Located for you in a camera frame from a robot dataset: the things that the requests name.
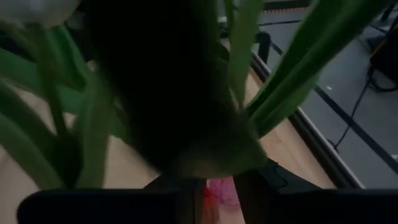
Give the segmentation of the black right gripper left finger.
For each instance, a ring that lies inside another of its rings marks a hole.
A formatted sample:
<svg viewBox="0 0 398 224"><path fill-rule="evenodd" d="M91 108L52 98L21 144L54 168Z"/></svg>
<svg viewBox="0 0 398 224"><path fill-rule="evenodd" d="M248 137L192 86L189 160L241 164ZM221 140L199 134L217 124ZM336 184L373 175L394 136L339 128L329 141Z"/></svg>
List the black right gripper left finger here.
<svg viewBox="0 0 398 224"><path fill-rule="evenodd" d="M200 224L204 179L158 177L142 189L42 190L17 208L17 224Z"/></svg>

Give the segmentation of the hazard-striped black floor mat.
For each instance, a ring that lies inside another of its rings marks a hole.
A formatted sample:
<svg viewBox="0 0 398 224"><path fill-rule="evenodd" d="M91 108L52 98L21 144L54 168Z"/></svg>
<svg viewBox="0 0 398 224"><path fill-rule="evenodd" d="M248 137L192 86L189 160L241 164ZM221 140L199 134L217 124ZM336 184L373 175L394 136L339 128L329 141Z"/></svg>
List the hazard-striped black floor mat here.
<svg viewBox="0 0 398 224"><path fill-rule="evenodd" d="M307 9L312 0L263 0L263 12L267 14L294 12Z"/></svg>

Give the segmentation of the black metal table frame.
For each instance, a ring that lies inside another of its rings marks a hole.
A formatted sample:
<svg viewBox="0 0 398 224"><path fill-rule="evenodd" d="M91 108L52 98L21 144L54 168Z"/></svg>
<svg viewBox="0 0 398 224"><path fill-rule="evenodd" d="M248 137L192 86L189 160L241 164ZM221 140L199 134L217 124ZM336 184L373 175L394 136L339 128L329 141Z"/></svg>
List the black metal table frame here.
<svg viewBox="0 0 398 224"><path fill-rule="evenodd" d="M260 143L280 170L310 185L321 189L365 188L301 108L262 137Z"/></svg>

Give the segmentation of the dark red artificial tulip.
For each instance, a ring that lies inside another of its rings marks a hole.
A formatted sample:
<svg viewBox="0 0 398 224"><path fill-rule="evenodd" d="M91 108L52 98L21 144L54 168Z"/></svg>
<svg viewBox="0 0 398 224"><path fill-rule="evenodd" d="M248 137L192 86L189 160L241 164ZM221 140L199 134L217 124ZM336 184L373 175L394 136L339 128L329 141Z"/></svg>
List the dark red artificial tulip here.
<svg viewBox="0 0 398 224"><path fill-rule="evenodd" d="M163 175L219 178L262 167L260 138L290 116L320 70L390 0L310 0L265 85L245 102L265 0L87 0L96 61L126 113L128 139Z"/></svg>

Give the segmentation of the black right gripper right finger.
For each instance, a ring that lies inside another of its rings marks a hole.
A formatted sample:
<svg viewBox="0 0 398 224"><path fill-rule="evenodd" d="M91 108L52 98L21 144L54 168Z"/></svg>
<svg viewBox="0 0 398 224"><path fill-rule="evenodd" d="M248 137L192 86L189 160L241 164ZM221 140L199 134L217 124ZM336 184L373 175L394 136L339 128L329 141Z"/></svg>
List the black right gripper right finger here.
<svg viewBox="0 0 398 224"><path fill-rule="evenodd" d="M398 189L322 189L275 161L233 180L246 224L398 224Z"/></svg>

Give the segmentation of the black box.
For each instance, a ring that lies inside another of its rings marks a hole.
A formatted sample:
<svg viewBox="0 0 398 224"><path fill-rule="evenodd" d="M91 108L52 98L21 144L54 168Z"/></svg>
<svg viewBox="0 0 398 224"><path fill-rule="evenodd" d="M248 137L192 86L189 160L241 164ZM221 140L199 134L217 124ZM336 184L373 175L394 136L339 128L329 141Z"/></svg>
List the black box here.
<svg viewBox="0 0 398 224"><path fill-rule="evenodd" d="M398 90L398 16L394 19L391 28L385 38L371 55L371 68L376 69L393 81L396 85L391 88L379 86L373 75L370 74L370 82L378 92L392 92Z"/></svg>

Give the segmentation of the pink glass vase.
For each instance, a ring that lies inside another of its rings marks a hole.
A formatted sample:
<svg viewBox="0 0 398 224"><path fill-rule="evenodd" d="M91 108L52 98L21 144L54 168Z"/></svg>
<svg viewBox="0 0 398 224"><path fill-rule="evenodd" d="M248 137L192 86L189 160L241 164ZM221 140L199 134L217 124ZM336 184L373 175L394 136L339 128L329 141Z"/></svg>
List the pink glass vase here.
<svg viewBox="0 0 398 224"><path fill-rule="evenodd" d="M232 177L207 179L201 224L235 223L241 212Z"/></svg>

